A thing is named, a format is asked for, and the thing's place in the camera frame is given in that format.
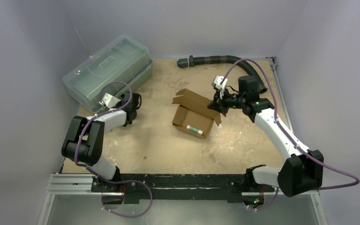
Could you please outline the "small green white vial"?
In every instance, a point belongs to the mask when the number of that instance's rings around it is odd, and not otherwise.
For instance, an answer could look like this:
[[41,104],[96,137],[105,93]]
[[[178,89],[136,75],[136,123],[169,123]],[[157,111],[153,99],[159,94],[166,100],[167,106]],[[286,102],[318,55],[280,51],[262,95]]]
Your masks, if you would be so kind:
[[202,134],[203,134],[203,131],[202,131],[202,130],[197,129],[197,128],[193,127],[193,126],[187,125],[186,128],[187,128],[188,130],[190,130],[190,131],[193,131],[193,132],[195,132],[195,133],[198,133],[199,135],[202,135]]

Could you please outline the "brown cardboard box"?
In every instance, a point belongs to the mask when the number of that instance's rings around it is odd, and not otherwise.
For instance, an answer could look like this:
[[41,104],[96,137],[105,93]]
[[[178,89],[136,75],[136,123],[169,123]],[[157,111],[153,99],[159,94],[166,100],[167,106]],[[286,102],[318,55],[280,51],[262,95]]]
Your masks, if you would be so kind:
[[[207,138],[213,125],[219,126],[222,122],[220,113],[207,108],[210,102],[210,99],[189,89],[179,90],[172,99],[172,104],[178,106],[172,119],[172,125],[193,136]],[[187,125],[202,130],[203,134],[199,135],[188,130]]]

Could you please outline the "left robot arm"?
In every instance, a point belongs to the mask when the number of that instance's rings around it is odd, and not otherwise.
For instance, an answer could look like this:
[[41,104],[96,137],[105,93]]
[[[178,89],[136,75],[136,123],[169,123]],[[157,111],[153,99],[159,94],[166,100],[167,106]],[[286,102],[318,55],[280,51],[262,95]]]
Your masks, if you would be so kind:
[[108,191],[117,191],[121,186],[120,170],[103,156],[104,134],[132,124],[141,105],[140,94],[126,92],[98,116],[73,117],[61,148],[62,156],[99,176]]

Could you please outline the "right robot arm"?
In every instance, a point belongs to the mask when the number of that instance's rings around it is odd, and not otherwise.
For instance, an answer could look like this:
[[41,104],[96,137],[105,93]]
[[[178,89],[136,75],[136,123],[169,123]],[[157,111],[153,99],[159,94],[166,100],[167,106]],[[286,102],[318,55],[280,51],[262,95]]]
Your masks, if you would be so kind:
[[246,170],[240,187],[251,191],[262,185],[280,188],[287,197],[292,197],[313,189],[318,189],[323,181],[323,154],[319,150],[299,148],[304,144],[289,132],[282,120],[275,115],[276,107],[266,98],[261,98],[257,90],[257,80],[252,76],[238,78],[238,90],[230,93],[227,79],[216,76],[212,87],[216,91],[208,108],[223,115],[230,108],[241,109],[274,144],[284,164],[281,168],[258,165]]

